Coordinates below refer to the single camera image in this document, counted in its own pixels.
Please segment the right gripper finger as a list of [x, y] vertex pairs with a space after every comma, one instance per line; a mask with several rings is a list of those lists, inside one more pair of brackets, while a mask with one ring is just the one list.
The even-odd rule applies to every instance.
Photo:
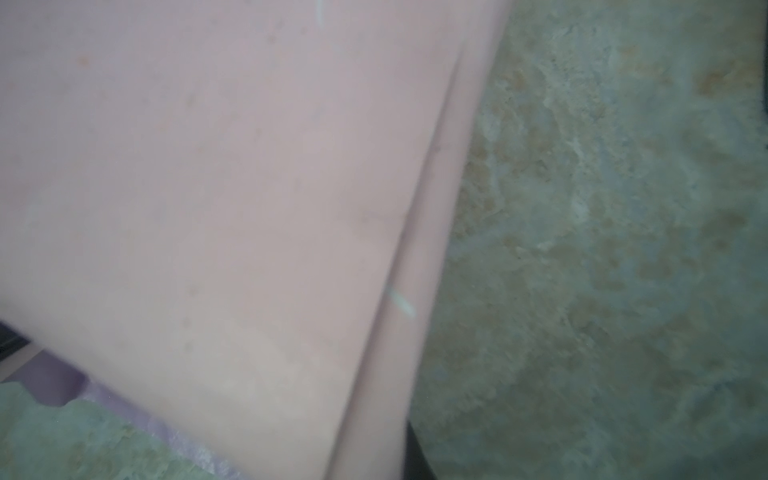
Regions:
[[406, 449], [403, 468], [404, 480], [436, 480], [411, 422], [407, 424]]

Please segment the purple pink wrapping paper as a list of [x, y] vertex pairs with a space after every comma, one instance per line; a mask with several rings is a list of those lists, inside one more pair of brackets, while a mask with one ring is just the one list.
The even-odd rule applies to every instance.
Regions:
[[1, 363], [249, 479], [401, 479], [508, 1], [5, 1]]

